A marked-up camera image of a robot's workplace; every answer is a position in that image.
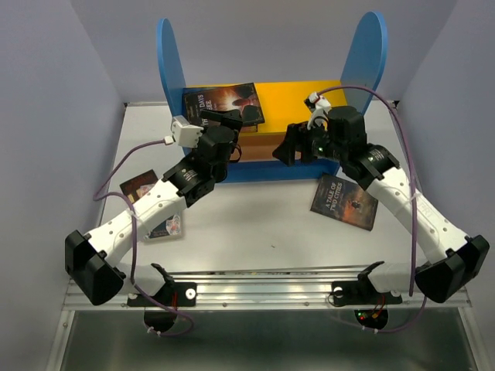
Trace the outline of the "A Tale of Two Cities book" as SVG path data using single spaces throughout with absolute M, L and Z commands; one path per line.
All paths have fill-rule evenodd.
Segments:
M 371 231 L 378 201 L 358 184 L 323 173 L 310 210 L 322 216 Z

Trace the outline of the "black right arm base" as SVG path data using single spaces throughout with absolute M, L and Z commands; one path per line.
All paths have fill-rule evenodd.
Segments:
M 403 302 L 400 294 L 394 296 L 391 291 L 379 292 L 371 283 L 370 274 L 383 266 L 384 262 L 378 261 L 364 268 L 354 281 L 334 281 L 326 297 L 334 308 L 359 305 L 360 309 L 354 311 L 354 316 L 364 331 L 383 332 L 389 318 L 386 306 Z

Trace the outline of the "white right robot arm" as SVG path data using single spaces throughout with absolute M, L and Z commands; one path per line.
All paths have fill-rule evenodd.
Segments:
M 344 174 L 385 206 L 411 234 L 425 262 L 405 273 L 405 287 L 443 303 L 474 279 L 490 249 L 481 235 L 469 236 L 451 224 L 418 190 L 399 161 L 382 145 L 367 140 L 364 116 L 342 106 L 290 124 L 274 158 L 287 166 L 325 158 L 339 162 Z

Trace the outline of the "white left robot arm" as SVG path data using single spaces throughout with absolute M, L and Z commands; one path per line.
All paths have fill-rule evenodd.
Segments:
M 102 305 L 127 290 L 165 304 L 172 296 L 172 278 L 158 264 L 139 266 L 121 262 L 128 251 L 135 253 L 161 222 L 191 207 L 227 177 L 231 155 L 240 150 L 243 127 L 238 110 L 203 110 L 200 116 L 214 125 L 199 127 L 184 116 L 175 116 L 171 134 L 154 145 L 178 145 L 189 149 L 180 162 L 132 202 L 126 195 L 125 211 L 86 233 L 78 230 L 65 239 L 65 269 L 92 305 Z

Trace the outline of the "Three Days to See book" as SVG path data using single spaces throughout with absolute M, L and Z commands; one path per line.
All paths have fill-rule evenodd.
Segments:
M 254 83 L 242 83 L 223 87 L 189 87 L 183 91 L 183 116 L 192 124 L 206 126 L 212 120 L 202 119 L 202 110 L 238 110 L 247 131 L 256 131 L 265 122 Z

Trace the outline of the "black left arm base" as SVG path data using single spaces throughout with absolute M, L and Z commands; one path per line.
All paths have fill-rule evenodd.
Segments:
M 180 308 L 196 306 L 197 283 L 193 281 L 178 282 L 159 264 L 145 266 L 152 274 L 145 278 L 152 293 L 139 285 L 133 284 L 135 293 L 128 295 L 127 304 L 133 308 L 144 308 L 143 322 L 147 333 L 158 337 L 178 337 L 191 333 L 195 322 Z

